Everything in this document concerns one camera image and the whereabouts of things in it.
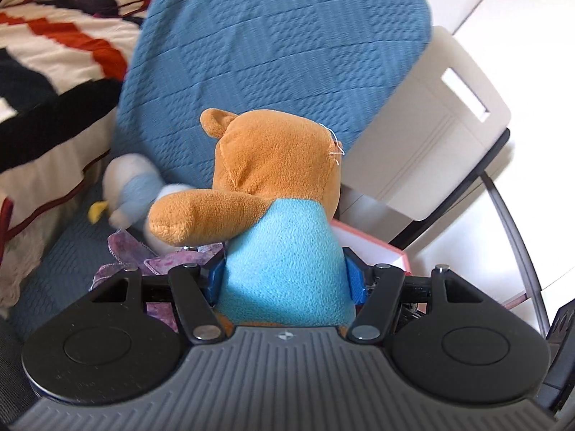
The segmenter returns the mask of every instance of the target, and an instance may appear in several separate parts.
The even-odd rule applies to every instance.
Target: blue clamp
[[[370,290],[376,286],[373,267],[364,263],[349,247],[343,248],[343,256],[346,259],[351,299],[356,305],[364,305]]]
[[[225,250],[220,249],[214,256],[200,269],[199,287],[209,305],[214,306],[220,296],[220,287],[224,279],[225,270]]]

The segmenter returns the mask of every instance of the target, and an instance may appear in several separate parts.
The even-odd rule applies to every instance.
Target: pink box
[[[331,221],[331,228],[341,246],[349,246],[364,263],[390,264],[411,273],[407,254],[402,250],[336,219]]]

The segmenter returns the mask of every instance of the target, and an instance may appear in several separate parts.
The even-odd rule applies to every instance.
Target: bear ear
[[[238,116],[217,108],[204,110],[199,118],[203,130],[212,138],[221,139],[229,124]]]

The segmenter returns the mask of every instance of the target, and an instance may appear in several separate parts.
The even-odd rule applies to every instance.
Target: teddy bear
[[[223,324],[346,326],[355,317],[330,228],[343,149],[326,127],[273,110],[200,117],[218,139],[212,189],[164,196],[153,235],[175,246],[226,241],[216,305]]]

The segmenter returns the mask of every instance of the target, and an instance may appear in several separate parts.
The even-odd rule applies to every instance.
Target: metal screw
[[[218,326],[198,326],[194,329],[194,337],[198,340],[214,340],[221,335],[221,329]]]
[[[381,335],[381,332],[378,328],[373,326],[363,325],[354,327],[351,331],[351,335],[358,340],[373,340],[378,338]]]

